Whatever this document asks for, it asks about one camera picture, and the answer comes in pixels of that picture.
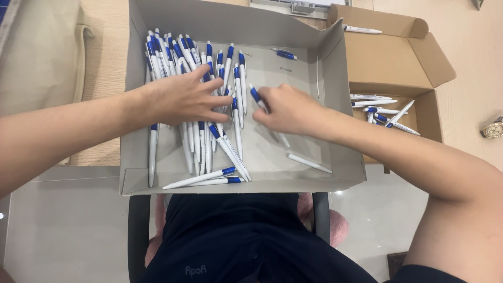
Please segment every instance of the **hand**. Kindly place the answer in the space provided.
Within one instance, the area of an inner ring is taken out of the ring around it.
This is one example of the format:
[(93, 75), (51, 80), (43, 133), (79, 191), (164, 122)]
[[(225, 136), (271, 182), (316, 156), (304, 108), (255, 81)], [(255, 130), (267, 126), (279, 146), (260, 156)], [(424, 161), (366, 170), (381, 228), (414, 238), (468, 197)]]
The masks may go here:
[(224, 123), (229, 116), (214, 112), (212, 108), (230, 105), (230, 96), (211, 96), (211, 92), (223, 85), (223, 80), (202, 83), (201, 78), (210, 70), (205, 64), (195, 71), (171, 76), (146, 84), (150, 111), (153, 119), (167, 125), (188, 121), (212, 121)]
[(273, 131), (315, 136), (318, 124), (326, 119), (328, 109), (298, 88), (282, 84), (278, 88), (260, 88), (258, 93), (271, 111), (266, 114), (261, 108), (253, 119)]

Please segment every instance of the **gray cardboard box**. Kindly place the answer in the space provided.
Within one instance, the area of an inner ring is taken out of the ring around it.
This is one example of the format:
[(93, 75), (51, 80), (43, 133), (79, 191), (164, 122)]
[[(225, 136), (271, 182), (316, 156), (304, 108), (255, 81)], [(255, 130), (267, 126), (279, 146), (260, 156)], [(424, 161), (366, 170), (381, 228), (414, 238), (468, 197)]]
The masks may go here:
[[(162, 34), (172, 32), (173, 37), (189, 34), (201, 50), (210, 40), (214, 52), (223, 49), (224, 56), (233, 42), (233, 64), (239, 50), (252, 54), (246, 56), (247, 83), (256, 88), (287, 83), (310, 93), (326, 107), (353, 115), (342, 21), (319, 31), (280, 13), (199, 0), (130, 0), (129, 9), (126, 91), (144, 84), (144, 42), (147, 31), (158, 27)], [(298, 60), (278, 57), (272, 47), (292, 51)], [(147, 128), (121, 138), (120, 193), (321, 192), (348, 189), (366, 180), (362, 154), (339, 145), (287, 135), (291, 152), (331, 168), (332, 174), (287, 159), (286, 149), (274, 135), (253, 121), (256, 109), (248, 92), (248, 115), (241, 135), (243, 162), (252, 182), (162, 190), (168, 183), (190, 177), (179, 129), (164, 125), (159, 133), (153, 188), (148, 188), (147, 181)], [(230, 122), (224, 130), (234, 143)], [(213, 170), (230, 166), (225, 153), (217, 149)]]

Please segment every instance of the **chair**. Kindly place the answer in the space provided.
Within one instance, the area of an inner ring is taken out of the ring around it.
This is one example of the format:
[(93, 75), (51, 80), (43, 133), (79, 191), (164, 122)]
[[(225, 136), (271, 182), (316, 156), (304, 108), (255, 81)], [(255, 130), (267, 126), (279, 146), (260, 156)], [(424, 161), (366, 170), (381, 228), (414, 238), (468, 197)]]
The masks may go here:
[[(330, 244), (330, 219), (328, 193), (313, 193), (314, 229), (313, 233)], [(129, 281), (139, 282), (145, 273), (145, 254), (148, 248), (150, 221), (150, 195), (129, 197), (127, 228), (127, 257)]]

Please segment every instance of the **person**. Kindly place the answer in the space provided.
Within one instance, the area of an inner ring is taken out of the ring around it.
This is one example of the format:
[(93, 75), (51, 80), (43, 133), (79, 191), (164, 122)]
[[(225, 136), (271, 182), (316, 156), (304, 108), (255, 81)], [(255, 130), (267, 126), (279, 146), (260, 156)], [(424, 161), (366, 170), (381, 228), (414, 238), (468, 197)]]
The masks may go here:
[[(0, 118), (0, 197), (74, 153), (156, 122), (225, 122), (211, 111), (221, 79), (201, 83), (208, 65), (112, 97)], [(429, 196), (410, 250), (390, 282), (501, 282), (503, 174), (468, 153), (324, 108), (282, 84), (260, 88), (270, 130), (357, 150)], [(175, 194), (162, 244), (141, 282), (375, 282), (308, 232), (297, 193)]]

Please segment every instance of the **wooden table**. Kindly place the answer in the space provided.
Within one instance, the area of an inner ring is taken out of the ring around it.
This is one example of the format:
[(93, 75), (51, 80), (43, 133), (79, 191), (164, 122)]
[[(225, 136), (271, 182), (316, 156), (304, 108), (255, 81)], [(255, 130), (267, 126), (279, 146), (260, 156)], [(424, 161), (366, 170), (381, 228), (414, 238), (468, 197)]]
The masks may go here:
[[(247, 6), (248, 0), (213, 0)], [(87, 41), (84, 100), (124, 91), (129, 38), (128, 2), (81, 0), (96, 37)], [(503, 139), (478, 132), (503, 115), (502, 1), (486, 1), (481, 9), (469, 0), (353, 0), (353, 6), (425, 19), (458, 78), (437, 88), (444, 143), (476, 155), (503, 170)], [(298, 18), (318, 29), (325, 21)], [(119, 165), (119, 139), (74, 155), (72, 165)]]

